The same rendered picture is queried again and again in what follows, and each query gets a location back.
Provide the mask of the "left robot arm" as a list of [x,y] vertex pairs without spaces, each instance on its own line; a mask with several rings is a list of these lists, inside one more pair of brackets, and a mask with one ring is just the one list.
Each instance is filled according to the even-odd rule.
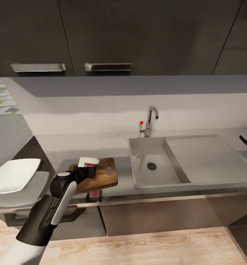
[[73,171],[56,175],[49,188],[51,196],[44,195],[32,207],[28,220],[0,259],[0,265],[39,265],[77,185],[95,177],[96,167],[87,164],[99,164],[99,159],[80,157]]

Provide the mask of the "bowl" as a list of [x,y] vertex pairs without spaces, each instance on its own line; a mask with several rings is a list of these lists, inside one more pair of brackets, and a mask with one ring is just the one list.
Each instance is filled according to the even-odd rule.
[[17,159],[0,167],[0,194],[23,190],[35,175],[40,159]]

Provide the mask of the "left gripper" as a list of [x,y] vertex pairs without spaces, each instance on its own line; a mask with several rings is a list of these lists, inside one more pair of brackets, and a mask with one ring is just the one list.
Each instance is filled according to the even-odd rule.
[[74,170],[78,170],[78,171],[80,171],[82,173],[82,175],[83,175],[82,181],[83,181],[86,178],[93,179],[95,177],[96,167],[91,167],[91,166],[78,167],[78,165],[75,165],[75,166],[73,166],[73,171]]

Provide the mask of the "cutting board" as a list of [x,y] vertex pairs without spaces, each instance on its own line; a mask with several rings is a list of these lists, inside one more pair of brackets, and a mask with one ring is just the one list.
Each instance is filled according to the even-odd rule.
[[[71,164],[68,170],[73,171],[73,166],[75,165],[78,165],[78,163]],[[99,164],[92,165],[95,165],[94,167],[96,167],[95,177],[93,179],[84,179],[81,183],[77,185],[75,193],[112,186],[118,183],[114,158],[99,159]],[[107,173],[107,166],[111,166],[111,176],[109,176]]]

